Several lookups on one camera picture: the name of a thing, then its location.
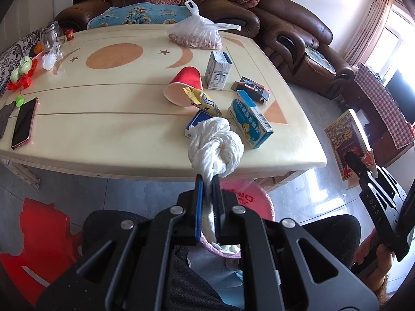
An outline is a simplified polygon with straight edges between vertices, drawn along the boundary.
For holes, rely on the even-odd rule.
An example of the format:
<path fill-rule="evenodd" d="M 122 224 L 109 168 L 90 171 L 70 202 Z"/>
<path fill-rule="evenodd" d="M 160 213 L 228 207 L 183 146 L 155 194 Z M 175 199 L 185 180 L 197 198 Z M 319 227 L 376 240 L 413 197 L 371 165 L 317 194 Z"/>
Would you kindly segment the white blue milk carton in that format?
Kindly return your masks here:
<path fill-rule="evenodd" d="M 208 89 L 224 89 L 233 62 L 227 52 L 211 51 L 205 72 L 205 84 Z"/>

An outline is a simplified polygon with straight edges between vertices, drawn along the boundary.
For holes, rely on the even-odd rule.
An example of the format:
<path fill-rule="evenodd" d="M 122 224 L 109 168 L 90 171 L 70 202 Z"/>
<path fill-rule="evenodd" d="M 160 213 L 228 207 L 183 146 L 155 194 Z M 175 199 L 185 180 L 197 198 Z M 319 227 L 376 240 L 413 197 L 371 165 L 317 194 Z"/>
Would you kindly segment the blue floral seat cover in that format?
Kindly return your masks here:
<path fill-rule="evenodd" d="M 112 6 L 91 19 L 87 24 L 87 29 L 135 24 L 174 25 L 189 16 L 191 13 L 185 6 L 143 2 L 124 7 Z"/>

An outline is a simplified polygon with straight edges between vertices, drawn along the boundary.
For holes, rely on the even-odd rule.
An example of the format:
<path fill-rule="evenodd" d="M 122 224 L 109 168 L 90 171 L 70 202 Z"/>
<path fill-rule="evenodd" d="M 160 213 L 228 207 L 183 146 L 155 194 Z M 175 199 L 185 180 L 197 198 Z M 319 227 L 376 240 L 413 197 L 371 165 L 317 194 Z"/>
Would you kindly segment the crumpled clear plastic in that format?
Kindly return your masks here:
<path fill-rule="evenodd" d="M 42 69 L 50 71 L 55 64 L 62 58 L 62 52 L 60 46 L 53 47 L 51 50 L 42 54 Z"/>

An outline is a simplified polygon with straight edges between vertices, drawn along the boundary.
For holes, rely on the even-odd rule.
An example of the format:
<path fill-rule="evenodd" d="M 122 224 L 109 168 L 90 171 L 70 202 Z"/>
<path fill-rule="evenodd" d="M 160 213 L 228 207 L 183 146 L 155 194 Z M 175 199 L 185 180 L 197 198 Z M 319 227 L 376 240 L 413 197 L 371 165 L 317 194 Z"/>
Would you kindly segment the smartphone pink case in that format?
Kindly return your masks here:
<path fill-rule="evenodd" d="M 31 101 L 20 107 L 11 141 L 12 150 L 17 149 L 30 141 L 34 114 L 38 103 L 39 99 L 33 98 Z"/>

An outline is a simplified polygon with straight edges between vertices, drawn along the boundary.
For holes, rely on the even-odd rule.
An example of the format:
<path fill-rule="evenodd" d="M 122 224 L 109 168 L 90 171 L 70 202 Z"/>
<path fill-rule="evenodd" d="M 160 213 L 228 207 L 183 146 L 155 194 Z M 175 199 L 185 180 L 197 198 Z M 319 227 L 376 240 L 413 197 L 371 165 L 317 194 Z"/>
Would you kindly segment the light blue medicine box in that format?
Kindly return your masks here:
<path fill-rule="evenodd" d="M 229 112 L 252 149 L 258 149 L 274 133 L 265 115 L 243 90 L 236 91 Z"/>

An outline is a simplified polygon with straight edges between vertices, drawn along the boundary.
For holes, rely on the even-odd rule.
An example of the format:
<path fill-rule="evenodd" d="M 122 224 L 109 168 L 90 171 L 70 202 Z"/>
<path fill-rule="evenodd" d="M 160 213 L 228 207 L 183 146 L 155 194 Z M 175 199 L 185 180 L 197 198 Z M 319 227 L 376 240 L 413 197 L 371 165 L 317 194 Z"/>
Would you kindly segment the gold purple long carton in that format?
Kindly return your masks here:
<path fill-rule="evenodd" d="M 374 152 L 354 110 L 346 110 L 335 122 L 325 128 L 325 133 L 331 144 L 343 181 L 351 182 L 353 178 L 357 177 L 346 163 L 345 156 L 348 152 L 357 155 L 359 160 L 377 176 Z"/>

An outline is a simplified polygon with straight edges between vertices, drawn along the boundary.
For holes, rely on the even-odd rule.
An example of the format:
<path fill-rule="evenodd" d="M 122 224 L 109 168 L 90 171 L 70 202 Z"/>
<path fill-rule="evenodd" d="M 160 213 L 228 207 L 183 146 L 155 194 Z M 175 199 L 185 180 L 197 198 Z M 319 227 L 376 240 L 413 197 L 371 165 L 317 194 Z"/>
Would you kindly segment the green fruits red tray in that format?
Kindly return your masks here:
<path fill-rule="evenodd" d="M 24 56 L 18 67 L 12 71 L 9 83 L 6 88 L 14 91 L 19 88 L 28 88 L 32 84 L 31 77 L 37 69 L 38 59 Z"/>

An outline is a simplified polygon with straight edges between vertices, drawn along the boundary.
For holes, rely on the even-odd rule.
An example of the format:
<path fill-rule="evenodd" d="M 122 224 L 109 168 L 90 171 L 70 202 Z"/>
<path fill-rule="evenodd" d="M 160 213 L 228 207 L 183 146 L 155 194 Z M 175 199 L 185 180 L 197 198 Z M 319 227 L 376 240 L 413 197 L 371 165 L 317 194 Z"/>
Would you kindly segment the plastic bag of peanuts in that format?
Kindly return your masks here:
<path fill-rule="evenodd" d="M 167 31 L 170 40 L 180 46 L 203 50 L 219 50 L 222 48 L 222 38 L 219 31 L 241 31 L 240 25 L 214 23 L 204 18 L 199 14 L 198 6 L 193 0 L 187 0 L 185 6 L 191 15 Z"/>

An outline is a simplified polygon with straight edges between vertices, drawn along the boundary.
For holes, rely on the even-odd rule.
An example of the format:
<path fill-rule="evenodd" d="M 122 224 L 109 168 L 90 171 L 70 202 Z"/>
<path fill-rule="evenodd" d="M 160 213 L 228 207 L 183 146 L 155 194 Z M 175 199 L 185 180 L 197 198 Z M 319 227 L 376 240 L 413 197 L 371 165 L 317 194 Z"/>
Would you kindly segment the glass jar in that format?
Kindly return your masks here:
<path fill-rule="evenodd" d="M 58 51 L 64 42 L 64 34 L 57 21 L 50 22 L 41 33 L 43 53 Z"/>

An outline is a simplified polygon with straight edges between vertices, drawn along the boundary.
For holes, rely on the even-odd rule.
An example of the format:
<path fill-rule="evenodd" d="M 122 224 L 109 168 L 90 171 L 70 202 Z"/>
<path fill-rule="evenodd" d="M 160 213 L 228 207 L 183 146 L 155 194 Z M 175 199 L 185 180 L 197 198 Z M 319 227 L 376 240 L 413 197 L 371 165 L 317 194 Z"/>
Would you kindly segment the green small clip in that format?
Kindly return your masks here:
<path fill-rule="evenodd" d="M 16 96 L 15 102 L 16 102 L 16 107 L 20 108 L 22 105 L 25 104 L 25 99 L 23 98 L 23 96 L 19 95 L 19 96 Z"/>

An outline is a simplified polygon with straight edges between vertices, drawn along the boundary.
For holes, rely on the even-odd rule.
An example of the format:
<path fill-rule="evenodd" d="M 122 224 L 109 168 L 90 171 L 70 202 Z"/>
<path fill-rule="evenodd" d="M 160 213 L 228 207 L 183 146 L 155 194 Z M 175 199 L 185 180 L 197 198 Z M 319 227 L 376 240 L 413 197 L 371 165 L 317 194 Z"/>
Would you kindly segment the yellow snack wrapper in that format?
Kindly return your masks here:
<path fill-rule="evenodd" d="M 211 99 L 210 96 L 204 91 L 197 88 L 184 87 L 185 94 L 191 101 L 191 104 L 196 106 L 199 110 L 202 110 L 214 117 L 221 117 L 222 112 L 218 108 L 217 104 Z"/>

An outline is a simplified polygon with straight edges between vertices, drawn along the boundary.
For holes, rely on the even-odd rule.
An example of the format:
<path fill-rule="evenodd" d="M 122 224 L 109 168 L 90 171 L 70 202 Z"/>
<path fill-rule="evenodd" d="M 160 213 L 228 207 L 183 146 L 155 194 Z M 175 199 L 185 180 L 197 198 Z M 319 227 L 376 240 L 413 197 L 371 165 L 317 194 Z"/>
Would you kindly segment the blue white box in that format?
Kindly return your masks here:
<path fill-rule="evenodd" d="M 198 110 L 198 112 L 193 116 L 193 118 L 190 120 L 190 122 L 186 125 L 186 128 L 184 130 L 184 135 L 187 138 L 191 137 L 190 129 L 192 127 L 196 127 L 200 122 L 204 122 L 206 120 L 211 119 L 213 116 L 206 113 L 203 110 Z"/>

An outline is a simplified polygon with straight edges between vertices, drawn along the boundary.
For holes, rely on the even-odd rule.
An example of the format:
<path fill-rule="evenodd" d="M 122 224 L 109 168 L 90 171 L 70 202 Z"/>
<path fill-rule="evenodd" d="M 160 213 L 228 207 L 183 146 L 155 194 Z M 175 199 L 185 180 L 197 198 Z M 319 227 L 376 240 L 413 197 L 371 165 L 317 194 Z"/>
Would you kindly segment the white twisted tissue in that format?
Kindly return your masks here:
<path fill-rule="evenodd" d="M 201 213 L 201 233 L 203 231 L 204 214 L 213 213 L 212 199 L 209 195 L 212 190 L 208 187 L 212 184 L 213 177 L 225 178 L 232 174 L 240 164 L 244 153 L 244 144 L 240 136 L 231 130 L 228 119 L 212 117 L 200 122 L 190 129 L 191 141 L 188 157 L 193 169 L 202 175 L 204 194 Z M 215 236 L 215 219 L 212 231 L 204 231 L 206 239 L 217 243 Z"/>

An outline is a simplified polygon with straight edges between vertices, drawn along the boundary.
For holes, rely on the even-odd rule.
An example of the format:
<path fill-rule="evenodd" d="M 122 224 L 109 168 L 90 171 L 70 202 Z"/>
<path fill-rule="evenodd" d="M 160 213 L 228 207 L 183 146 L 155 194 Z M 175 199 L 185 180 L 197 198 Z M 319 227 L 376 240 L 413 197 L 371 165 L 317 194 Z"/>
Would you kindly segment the small red cap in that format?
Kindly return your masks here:
<path fill-rule="evenodd" d="M 74 39 L 74 31 L 73 29 L 68 29 L 65 31 L 65 37 L 67 41 L 72 41 Z"/>

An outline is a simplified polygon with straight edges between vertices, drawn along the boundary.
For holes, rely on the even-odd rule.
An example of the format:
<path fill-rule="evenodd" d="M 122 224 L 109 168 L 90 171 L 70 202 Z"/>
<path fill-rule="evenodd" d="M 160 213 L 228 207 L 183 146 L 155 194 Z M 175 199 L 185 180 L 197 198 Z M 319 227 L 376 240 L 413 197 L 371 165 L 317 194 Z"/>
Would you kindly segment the checkered cloth side table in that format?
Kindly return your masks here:
<path fill-rule="evenodd" d="M 355 82 L 374 106 L 385 126 L 385 132 L 380 134 L 371 146 L 376 163 L 389 166 L 414 146 L 413 131 L 387 89 L 362 63 L 358 64 Z"/>

